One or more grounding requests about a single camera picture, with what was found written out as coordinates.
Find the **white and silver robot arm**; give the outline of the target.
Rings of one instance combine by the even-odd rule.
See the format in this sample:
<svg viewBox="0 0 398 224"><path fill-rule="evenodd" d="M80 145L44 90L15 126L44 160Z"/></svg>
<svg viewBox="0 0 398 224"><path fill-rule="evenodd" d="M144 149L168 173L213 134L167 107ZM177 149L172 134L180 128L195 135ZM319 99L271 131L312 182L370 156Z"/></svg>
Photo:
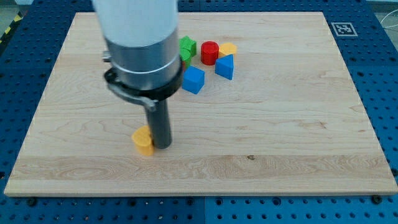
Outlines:
<svg viewBox="0 0 398 224"><path fill-rule="evenodd" d="M152 90L180 68L176 0L93 0L111 64L128 87Z"/></svg>

